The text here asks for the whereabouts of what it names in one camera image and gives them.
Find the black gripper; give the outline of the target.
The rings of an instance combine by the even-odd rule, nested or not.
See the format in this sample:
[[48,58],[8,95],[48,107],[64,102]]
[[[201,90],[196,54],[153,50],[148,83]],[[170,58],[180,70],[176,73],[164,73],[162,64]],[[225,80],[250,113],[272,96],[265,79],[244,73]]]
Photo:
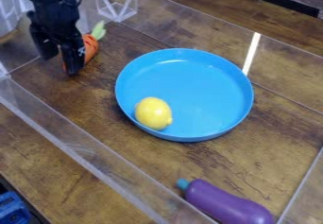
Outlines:
[[[73,36],[60,45],[65,73],[73,76],[84,67],[85,47],[76,27],[80,19],[81,0],[30,0],[34,9],[28,12],[32,21],[48,32],[60,36]],[[30,25],[29,32],[38,55],[44,60],[57,55],[57,45],[49,35]]]

